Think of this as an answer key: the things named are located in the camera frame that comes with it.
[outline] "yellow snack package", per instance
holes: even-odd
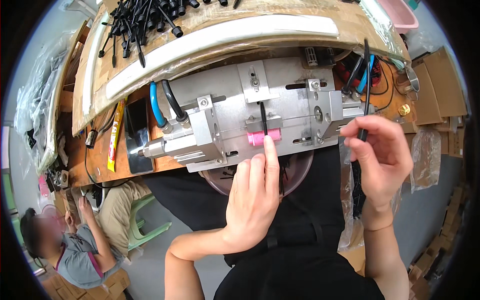
[[[108,164],[107,168],[115,172],[115,156],[117,151],[117,141],[119,139],[119,131],[121,125],[121,119],[123,118],[123,108],[125,107],[125,102],[127,102],[128,97],[125,97],[117,105],[117,111],[115,112],[115,119],[113,120],[112,125],[112,134],[110,136],[110,146],[108,147]]]

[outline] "person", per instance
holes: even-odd
[[[359,128],[368,130],[363,142]],[[144,178],[157,199],[193,232],[165,256],[165,299],[204,299],[194,262],[223,254],[234,267],[214,299],[408,299],[390,200],[413,167],[400,125],[358,117],[340,130],[361,165],[365,277],[337,253],[345,223],[338,146],[315,150],[304,181],[280,201],[275,145],[238,164],[228,199],[181,170]]]
[[[128,229],[132,201],[150,194],[141,182],[128,181],[112,188],[98,214],[85,196],[78,200],[86,224],[75,226],[75,216],[66,212],[69,233],[61,234],[51,219],[27,209],[20,229],[28,253],[45,258],[68,282],[79,288],[101,285],[120,269],[128,255]]]

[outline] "metal machine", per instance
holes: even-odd
[[[364,113],[364,103],[335,90],[331,69],[305,69],[300,58],[219,67],[170,85],[188,120],[168,120],[169,133],[139,154],[171,156],[189,172],[235,165],[263,152],[265,129],[279,156],[335,145],[339,129]]]

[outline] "white plastic strip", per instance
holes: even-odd
[[[256,37],[286,35],[338,36],[338,29],[333,20],[327,17],[285,14],[248,17],[216,24],[177,38],[148,53],[145,55],[145,68],[142,68],[139,61],[125,68],[107,84],[107,99],[112,99],[148,74],[195,52]]]
[[[105,11],[103,13],[102,19],[98,23],[98,27],[93,36],[92,46],[90,47],[90,52],[88,53],[87,66],[85,68],[84,92],[82,95],[82,112],[84,115],[88,115],[90,111],[90,105],[92,103],[93,71],[96,58],[98,57],[100,39],[102,38],[106,28],[106,26],[102,25],[102,22],[108,22],[108,19],[108,12]]]

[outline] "red fan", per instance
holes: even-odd
[[[65,216],[62,215],[61,211],[54,205],[47,204],[42,209],[42,214],[46,215],[53,219],[53,224],[57,226],[57,229],[64,234],[67,223],[65,222]]]

